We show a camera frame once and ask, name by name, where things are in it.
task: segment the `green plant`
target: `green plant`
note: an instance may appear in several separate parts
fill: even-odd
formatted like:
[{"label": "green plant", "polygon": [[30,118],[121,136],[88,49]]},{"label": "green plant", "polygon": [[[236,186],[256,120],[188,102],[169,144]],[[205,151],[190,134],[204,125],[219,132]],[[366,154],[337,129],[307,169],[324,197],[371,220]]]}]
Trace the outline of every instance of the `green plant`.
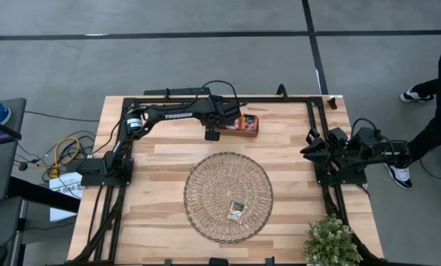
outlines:
[{"label": "green plant", "polygon": [[352,229],[335,215],[309,223],[308,240],[305,241],[305,258],[321,266],[352,266],[361,256],[352,243]]}]

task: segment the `gray floor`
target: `gray floor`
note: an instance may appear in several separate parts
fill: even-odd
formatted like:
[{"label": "gray floor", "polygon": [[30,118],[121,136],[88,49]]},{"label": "gray floor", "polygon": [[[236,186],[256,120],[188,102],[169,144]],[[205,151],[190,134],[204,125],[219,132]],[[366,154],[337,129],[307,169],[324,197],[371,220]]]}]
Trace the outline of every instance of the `gray floor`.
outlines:
[{"label": "gray floor", "polygon": [[[316,30],[441,30],[441,0],[312,0],[310,7]],[[306,29],[293,0],[0,0],[0,35]],[[350,120],[367,117],[391,139],[410,140],[432,118],[433,103],[403,104],[397,96],[436,77],[441,35],[320,37],[318,46],[329,93],[344,95]],[[106,95],[211,79],[230,81],[239,93],[273,93],[279,83],[291,94],[319,93],[308,37],[0,41],[0,98],[25,97],[37,112],[98,118]],[[71,132],[96,128],[27,115],[22,144],[40,154]],[[424,163],[441,176],[441,148]],[[411,191],[382,166],[367,174],[385,257],[441,265],[441,180],[417,164]],[[33,183],[41,176],[15,175]],[[25,264],[62,262],[70,237],[29,245]]]}]

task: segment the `paper sheet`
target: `paper sheet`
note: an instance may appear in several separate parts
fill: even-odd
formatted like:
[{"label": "paper sheet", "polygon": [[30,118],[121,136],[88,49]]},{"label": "paper sheet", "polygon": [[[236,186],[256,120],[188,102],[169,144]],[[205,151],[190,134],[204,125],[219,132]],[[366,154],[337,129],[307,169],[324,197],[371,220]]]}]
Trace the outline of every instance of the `paper sheet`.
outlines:
[{"label": "paper sheet", "polygon": [[[83,192],[81,187],[81,178],[82,176],[75,172],[63,174],[59,178],[49,180],[49,189],[67,196],[81,199]],[[51,208],[49,210],[49,220],[51,222],[61,221],[62,219],[67,219],[75,215],[75,213],[62,211],[57,208]]]}]

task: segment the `white sneaker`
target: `white sneaker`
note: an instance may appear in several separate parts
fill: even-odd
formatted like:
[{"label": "white sneaker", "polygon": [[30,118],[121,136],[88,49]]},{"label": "white sneaker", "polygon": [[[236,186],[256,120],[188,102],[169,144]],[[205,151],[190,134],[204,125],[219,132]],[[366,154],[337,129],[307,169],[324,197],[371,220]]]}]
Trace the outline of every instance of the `white sneaker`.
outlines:
[{"label": "white sneaker", "polygon": [[414,91],[414,87],[399,95],[399,99],[404,103],[418,102],[418,103],[428,103],[434,99],[433,95],[428,95],[426,97],[420,97],[417,92]]},{"label": "white sneaker", "polygon": [[388,169],[389,176],[396,183],[396,185],[404,189],[412,188],[409,168],[396,168],[394,166],[389,166],[387,163],[385,163],[384,166]]}]

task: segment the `wooden tabletop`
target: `wooden tabletop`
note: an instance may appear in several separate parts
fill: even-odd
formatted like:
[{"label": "wooden tabletop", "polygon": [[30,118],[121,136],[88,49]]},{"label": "wooden tabletop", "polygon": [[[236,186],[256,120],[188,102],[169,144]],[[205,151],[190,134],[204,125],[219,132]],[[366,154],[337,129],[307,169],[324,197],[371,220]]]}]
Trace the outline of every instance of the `wooden tabletop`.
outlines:
[{"label": "wooden tabletop", "polygon": [[[95,148],[109,139],[120,119],[122,102],[121,96],[105,99]],[[325,106],[329,128],[341,127],[349,134],[343,98],[337,99],[337,105],[336,110]],[[219,142],[208,142],[200,122],[185,119],[158,123],[150,134],[134,143],[135,170],[123,206],[117,264],[163,263],[165,259],[173,259],[173,263],[208,263],[210,257],[227,258],[230,263],[264,263],[264,258],[271,256],[277,263],[305,262],[307,223],[325,215],[313,165],[299,153],[307,146],[305,137],[310,129],[306,104],[249,103],[242,112],[259,117],[257,138],[221,136]],[[321,130],[318,110],[314,113]],[[102,157],[113,146],[114,140],[96,156]],[[251,157],[273,184],[274,204],[268,223],[256,236],[239,244],[219,244],[201,236],[189,224],[182,204],[189,171],[208,155],[221,151]],[[342,189],[350,225],[368,249],[382,257],[368,196],[356,185],[342,185]],[[98,187],[91,187],[83,193],[68,259],[76,257],[86,245],[97,192]],[[99,225],[104,195],[105,189],[93,232]],[[110,236],[111,231],[104,242],[105,259]]]}]

